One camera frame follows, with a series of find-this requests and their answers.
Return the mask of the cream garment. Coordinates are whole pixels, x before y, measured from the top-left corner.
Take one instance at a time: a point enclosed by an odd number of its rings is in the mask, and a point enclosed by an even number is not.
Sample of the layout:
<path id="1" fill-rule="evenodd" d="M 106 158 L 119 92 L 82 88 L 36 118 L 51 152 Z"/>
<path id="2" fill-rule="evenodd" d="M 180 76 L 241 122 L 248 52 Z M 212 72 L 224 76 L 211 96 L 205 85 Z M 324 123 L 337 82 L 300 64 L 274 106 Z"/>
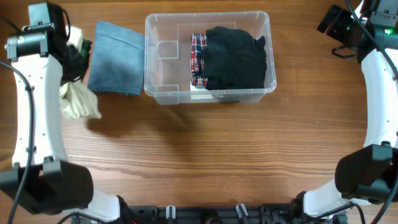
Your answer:
<path id="1" fill-rule="evenodd" d="M 84 39 L 83 30 L 71 26 L 72 40 Z M 100 119 L 97 96 L 82 81 L 68 82 L 60 87 L 60 111 L 65 119 Z"/>

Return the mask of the black garment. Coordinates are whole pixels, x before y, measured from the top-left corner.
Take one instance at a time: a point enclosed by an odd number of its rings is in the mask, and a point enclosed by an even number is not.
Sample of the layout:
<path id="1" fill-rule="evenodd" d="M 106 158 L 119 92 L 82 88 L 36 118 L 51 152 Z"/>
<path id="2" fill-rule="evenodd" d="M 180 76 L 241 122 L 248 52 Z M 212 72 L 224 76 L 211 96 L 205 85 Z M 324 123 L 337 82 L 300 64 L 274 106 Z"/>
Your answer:
<path id="1" fill-rule="evenodd" d="M 206 31 L 202 77 L 207 90 L 261 89 L 267 70 L 266 38 L 241 29 L 214 27 Z"/>

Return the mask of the red navy plaid garment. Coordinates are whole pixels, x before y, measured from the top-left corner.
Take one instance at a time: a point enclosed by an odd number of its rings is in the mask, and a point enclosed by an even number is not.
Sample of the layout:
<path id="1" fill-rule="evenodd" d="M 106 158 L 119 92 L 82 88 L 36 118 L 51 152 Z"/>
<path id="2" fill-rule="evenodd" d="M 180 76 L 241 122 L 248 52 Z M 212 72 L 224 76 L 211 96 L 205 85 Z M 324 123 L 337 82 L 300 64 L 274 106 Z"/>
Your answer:
<path id="1" fill-rule="evenodd" d="M 204 59 L 203 51 L 206 49 L 206 35 L 192 34 L 192 45 L 190 53 L 190 70 L 191 70 L 191 85 L 196 88 L 206 88 L 207 78 L 204 78 L 203 68 Z"/>

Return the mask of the green garment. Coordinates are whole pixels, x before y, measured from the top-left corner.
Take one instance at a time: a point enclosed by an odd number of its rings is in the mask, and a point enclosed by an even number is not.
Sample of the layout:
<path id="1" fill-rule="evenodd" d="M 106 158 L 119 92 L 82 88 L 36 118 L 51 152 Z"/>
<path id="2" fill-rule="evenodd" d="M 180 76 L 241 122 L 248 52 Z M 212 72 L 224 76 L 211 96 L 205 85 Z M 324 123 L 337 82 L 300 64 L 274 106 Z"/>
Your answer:
<path id="1" fill-rule="evenodd" d="M 92 41 L 86 39 L 69 40 L 67 42 L 71 58 L 82 59 L 85 63 L 90 60 L 91 45 Z"/>

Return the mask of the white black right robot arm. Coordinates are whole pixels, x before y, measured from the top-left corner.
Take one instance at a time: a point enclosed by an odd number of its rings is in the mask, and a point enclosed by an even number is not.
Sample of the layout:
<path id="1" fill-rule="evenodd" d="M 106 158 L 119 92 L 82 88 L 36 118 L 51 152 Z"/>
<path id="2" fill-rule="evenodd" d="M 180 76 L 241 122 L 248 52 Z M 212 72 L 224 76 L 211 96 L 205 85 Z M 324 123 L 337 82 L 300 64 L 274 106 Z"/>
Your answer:
<path id="1" fill-rule="evenodd" d="M 366 138 L 362 149 L 339 161 L 333 180 L 300 193 L 285 216 L 289 223 L 341 223 L 346 210 L 375 204 L 380 210 L 373 222 L 378 223 L 397 202 L 397 2 L 333 5 L 318 31 L 351 49 L 361 66 Z"/>

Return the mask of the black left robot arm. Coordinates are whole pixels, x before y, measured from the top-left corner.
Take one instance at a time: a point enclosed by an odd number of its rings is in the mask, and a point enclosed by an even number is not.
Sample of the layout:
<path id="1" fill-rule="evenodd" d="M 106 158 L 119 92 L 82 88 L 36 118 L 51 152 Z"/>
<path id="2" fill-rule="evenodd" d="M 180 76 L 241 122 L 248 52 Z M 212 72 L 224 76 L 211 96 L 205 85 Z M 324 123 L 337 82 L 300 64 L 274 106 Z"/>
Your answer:
<path id="1" fill-rule="evenodd" d="M 13 168 L 1 173 L 1 190 L 32 214 L 65 214 L 95 223 L 137 223 L 118 195 L 95 189 L 86 167 L 68 161 L 61 132 L 59 90 L 70 52 L 83 32 L 26 27 L 7 40 L 6 67 L 17 84 L 17 143 Z"/>

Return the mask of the blue folded towel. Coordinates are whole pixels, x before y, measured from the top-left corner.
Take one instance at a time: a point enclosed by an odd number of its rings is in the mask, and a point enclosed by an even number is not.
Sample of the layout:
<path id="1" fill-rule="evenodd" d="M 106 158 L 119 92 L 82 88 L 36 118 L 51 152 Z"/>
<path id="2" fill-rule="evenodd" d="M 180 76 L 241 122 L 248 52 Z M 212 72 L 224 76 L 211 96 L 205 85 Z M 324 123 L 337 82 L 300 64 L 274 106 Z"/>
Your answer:
<path id="1" fill-rule="evenodd" d="M 88 88 L 140 95 L 144 81 L 144 36 L 105 21 L 96 24 Z"/>

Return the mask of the clear plastic storage bin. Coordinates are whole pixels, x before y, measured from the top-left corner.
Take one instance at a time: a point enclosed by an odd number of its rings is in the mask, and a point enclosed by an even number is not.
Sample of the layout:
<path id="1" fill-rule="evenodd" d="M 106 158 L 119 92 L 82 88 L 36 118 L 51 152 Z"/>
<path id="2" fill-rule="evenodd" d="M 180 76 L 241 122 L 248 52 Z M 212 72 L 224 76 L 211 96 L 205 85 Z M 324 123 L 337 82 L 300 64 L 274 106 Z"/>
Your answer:
<path id="1" fill-rule="evenodd" d="M 266 38 L 264 88 L 212 90 L 213 99 L 192 100 L 190 52 L 192 34 L 216 26 L 241 29 Z M 150 14 L 146 18 L 144 91 L 160 105 L 180 103 L 257 102 L 277 87 L 270 19 L 264 11 Z"/>

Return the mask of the white label in bin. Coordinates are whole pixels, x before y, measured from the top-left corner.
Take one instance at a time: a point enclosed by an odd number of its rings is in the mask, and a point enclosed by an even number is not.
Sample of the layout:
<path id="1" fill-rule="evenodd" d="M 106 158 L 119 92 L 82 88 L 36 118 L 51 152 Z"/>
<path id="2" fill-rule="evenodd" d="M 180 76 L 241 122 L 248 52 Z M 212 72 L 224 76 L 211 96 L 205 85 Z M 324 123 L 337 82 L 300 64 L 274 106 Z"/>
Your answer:
<path id="1" fill-rule="evenodd" d="M 192 100 L 210 100 L 213 99 L 213 95 L 206 88 L 195 87 L 190 85 L 191 99 Z"/>

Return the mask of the left clear rail clip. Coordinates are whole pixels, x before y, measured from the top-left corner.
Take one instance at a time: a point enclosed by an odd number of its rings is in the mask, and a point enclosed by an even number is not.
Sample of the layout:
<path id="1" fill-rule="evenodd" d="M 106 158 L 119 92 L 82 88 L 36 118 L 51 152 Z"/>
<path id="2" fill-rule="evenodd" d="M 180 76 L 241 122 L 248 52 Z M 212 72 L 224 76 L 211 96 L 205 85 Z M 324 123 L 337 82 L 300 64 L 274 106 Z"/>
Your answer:
<path id="1" fill-rule="evenodd" d="M 173 205 L 169 205 L 165 209 L 165 217 L 167 220 L 175 220 L 176 219 L 176 208 Z"/>

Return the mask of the clear rail clip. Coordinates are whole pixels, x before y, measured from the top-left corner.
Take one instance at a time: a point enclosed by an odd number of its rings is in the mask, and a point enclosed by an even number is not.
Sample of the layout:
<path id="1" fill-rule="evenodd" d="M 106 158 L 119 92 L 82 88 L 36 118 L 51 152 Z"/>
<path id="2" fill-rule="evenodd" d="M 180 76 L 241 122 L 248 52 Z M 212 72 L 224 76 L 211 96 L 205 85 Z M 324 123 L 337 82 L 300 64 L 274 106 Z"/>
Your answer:
<path id="1" fill-rule="evenodd" d="M 175 220 L 176 219 L 176 208 L 173 205 L 169 205 L 165 209 L 165 217 L 167 220 Z"/>
<path id="2" fill-rule="evenodd" d="M 245 206 L 245 204 L 243 204 L 243 203 L 237 204 L 237 206 L 236 206 L 236 212 L 237 212 L 238 217 L 239 217 L 240 219 L 243 219 L 244 217 L 247 217 L 247 216 L 248 216 L 248 212 L 247 212 L 247 210 L 246 210 L 246 206 Z"/>

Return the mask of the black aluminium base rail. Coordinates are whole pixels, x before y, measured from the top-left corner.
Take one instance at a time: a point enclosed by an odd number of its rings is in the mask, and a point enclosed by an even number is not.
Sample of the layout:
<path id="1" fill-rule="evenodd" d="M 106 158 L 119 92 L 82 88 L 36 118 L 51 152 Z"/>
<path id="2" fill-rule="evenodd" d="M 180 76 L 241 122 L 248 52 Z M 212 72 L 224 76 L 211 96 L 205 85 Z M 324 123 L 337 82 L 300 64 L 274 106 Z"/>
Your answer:
<path id="1" fill-rule="evenodd" d="M 128 224 L 283 224 L 283 223 L 328 223 L 347 224 L 348 217 L 345 211 L 331 217 L 313 218 L 299 211 L 297 204 L 263 204 L 246 206 L 248 216 L 240 219 L 234 207 L 175 207 L 176 219 L 167 220 L 166 207 L 135 206 L 125 208 L 121 217 L 113 223 Z"/>

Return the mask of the right clear rail clip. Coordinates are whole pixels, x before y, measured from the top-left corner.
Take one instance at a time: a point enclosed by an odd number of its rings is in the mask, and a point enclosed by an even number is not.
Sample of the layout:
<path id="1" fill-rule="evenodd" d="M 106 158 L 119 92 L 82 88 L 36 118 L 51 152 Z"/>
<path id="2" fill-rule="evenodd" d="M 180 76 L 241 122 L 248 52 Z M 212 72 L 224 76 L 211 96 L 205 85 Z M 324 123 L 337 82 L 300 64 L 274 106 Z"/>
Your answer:
<path id="1" fill-rule="evenodd" d="M 240 219 L 243 219 L 244 217 L 247 217 L 247 216 L 248 216 L 248 212 L 247 212 L 247 210 L 246 210 L 246 206 L 245 206 L 245 204 L 243 204 L 243 203 L 237 204 L 237 206 L 236 206 L 236 212 L 237 212 L 238 217 L 239 217 Z"/>

